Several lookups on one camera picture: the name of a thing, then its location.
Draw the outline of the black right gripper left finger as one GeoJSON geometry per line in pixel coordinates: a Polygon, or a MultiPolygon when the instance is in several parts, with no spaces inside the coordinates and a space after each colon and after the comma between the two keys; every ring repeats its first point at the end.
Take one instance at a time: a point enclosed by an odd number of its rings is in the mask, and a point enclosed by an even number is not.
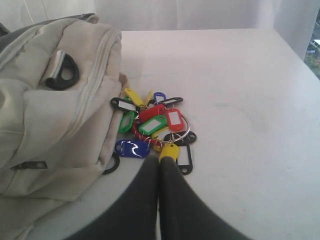
{"type": "Polygon", "coordinates": [[[122,195],[69,240],[155,240],[158,212],[157,157],[150,155],[122,195]]]}

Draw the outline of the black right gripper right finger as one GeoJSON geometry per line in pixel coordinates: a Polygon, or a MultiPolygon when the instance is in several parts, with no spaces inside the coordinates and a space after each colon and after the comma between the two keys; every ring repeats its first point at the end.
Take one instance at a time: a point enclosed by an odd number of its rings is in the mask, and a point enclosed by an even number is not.
{"type": "Polygon", "coordinates": [[[193,191],[175,161],[159,164],[159,218],[163,240],[248,240],[193,191]]]}

